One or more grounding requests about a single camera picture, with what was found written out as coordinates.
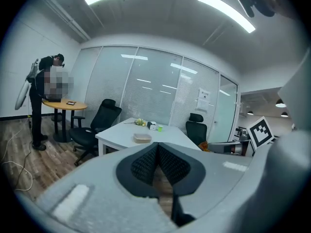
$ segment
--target yellow table top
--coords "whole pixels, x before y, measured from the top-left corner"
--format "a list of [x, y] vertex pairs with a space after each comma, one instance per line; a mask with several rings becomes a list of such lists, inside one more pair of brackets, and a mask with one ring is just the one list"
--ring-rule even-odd
[[[74, 105], [67, 104], [67, 102], [76, 102]], [[49, 102], [47, 100], [43, 100], [42, 103], [48, 107], [52, 107], [60, 110], [71, 110], [71, 111], [79, 111], [87, 108], [85, 103], [77, 102], [71, 99], [62, 99], [60, 103], [57, 102]]]

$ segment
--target white table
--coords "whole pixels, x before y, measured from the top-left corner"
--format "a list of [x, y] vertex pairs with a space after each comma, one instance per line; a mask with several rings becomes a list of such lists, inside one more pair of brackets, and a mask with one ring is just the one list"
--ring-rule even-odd
[[123, 150], [140, 145], [134, 142], [134, 133], [146, 133], [152, 137], [151, 142], [170, 142], [187, 148], [201, 151], [181, 130], [173, 126], [163, 126], [161, 132], [149, 130], [134, 123], [135, 118], [129, 118], [117, 125], [95, 135], [98, 139], [99, 156], [106, 154], [106, 146]]

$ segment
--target plastic container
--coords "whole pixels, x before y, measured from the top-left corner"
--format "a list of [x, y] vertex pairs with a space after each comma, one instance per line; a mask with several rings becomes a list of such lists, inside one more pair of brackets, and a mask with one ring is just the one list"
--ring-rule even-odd
[[149, 134], [134, 134], [134, 141], [136, 143], [149, 143], [152, 140], [152, 137]]

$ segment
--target black cable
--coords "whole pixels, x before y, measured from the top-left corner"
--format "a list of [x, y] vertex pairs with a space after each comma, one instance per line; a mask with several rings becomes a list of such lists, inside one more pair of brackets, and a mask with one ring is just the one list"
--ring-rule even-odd
[[30, 149], [30, 144], [31, 144], [31, 143], [32, 143], [32, 141], [29, 143], [29, 151], [30, 151], [30, 152], [26, 155], [26, 157], [25, 157], [25, 159], [24, 159], [24, 165], [23, 165], [23, 168], [22, 168], [21, 172], [20, 172], [19, 175], [18, 175], [18, 178], [17, 178], [17, 181], [16, 181], [16, 185], [15, 185], [15, 187], [14, 187], [14, 190], [16, 189], [16, 187], [17, 187], [17, 185], [18, 185], [18, 181], [19, 181], [19, 178], [20, 178], [21, 173], [22, 173], [23, 170], [25, 169], [26, 159], [27, 159], [28, 155], [31, 154], [31, 149]]

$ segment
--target chair seat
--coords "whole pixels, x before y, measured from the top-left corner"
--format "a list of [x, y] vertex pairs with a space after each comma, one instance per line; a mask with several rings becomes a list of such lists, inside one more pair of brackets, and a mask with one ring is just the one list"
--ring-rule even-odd
[[98, 140], [95, 138], [97, 133], [91, 128], [74, 128], [69, 130], [70, 137], [78, 144], [85, 147], [93, 147], [98, 144]]

